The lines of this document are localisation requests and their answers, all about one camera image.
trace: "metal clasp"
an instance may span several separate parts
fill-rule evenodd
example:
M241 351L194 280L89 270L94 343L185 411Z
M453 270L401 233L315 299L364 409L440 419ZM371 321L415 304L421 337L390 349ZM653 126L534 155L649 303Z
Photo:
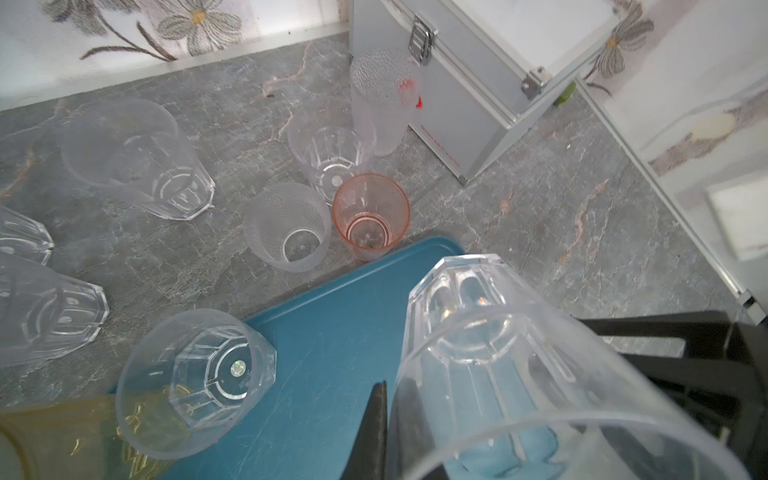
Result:
M408 49L413 58L421 65L427 65L429 59L432 58L432 46L435 44L436 35L436 30L432 30L419 17L414 17Z
M533 97L541 93L541 90L547 85L547 83L549 83L551 79L552 75L547 71L547 69L544 67L539 67L535 70L531 70L527 75L525 75L525 78L520 85L520 89L523 90L523 93L526 97L528 97L528 100L533 100Z

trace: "yellow flower center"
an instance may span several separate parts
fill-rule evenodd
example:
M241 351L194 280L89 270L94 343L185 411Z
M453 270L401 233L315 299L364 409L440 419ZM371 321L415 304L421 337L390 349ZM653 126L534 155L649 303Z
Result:
M203 20L205 20L205 12L202 10L195 10L192 12L192 23L199 25L203 23Z

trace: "floral wallpaper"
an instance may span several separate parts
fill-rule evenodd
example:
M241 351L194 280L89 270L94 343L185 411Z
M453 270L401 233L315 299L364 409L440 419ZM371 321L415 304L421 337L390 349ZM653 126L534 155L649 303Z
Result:
M768 173L768 2L614 3L624 19L589 95L727 276L768 306L768 257L739 261L708 201Z
M0 100L335 24L346 20L348 5L348 0L0 0Z

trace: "gray marble countertop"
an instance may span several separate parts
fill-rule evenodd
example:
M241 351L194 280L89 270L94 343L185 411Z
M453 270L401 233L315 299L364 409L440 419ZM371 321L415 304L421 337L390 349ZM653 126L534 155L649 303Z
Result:
M61 359L0 370L0 406L106 392L164 317L214 308L246 318L359 264L334 234L308 273L267 266L243 238L243 203L266 185L306 183L285 130L304 101L349 90L346 34L0 112L0 204L46 225L49 266L104 287L98 338ZM162 220L76 181L58 130L100 101L163 105L216 181L214 208ZM575 95L467 187L411 132L375 170L409 195L403 247L445 235L497 253L573 316L740 307L651 186ZM658 348L668 349L669 345Z

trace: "clear plastic cup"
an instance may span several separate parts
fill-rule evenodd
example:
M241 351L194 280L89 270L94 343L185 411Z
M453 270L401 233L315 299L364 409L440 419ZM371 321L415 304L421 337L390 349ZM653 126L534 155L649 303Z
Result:
M306 272L328 253L331 215L313 188L276 184L243 207L243 235L251 251L269 265Z
M293 156L329 205L341 184L366 171L375 144L373 120L361 114L353 124L352 103L345 98L304 104L288 128Z
M61 138L79 180L168 220L192 220L211 206L214 181L167 110L125 98L75 118Z
M189 310L133 349L115 398L120 434L150 458L173 460L215 443L275 383L277 353L228 313Z
M67 355L92 342L108 314L100 286L0 253L0 367Z
M362 174L346 182L333 201L333 222L358 260L375 260L408 230L411 207L406 193L389 178Z
M749 478L496 255L446 257L411 291L386 461L388 480Z
M368 50L352 60L349 76L356 129L362 131L360 126L370 116L376 127L373 154L391 154L400 145L419 103L421 66L406 50Z
M42 223L0 207L0 252L45 265L53 247L51 235Z

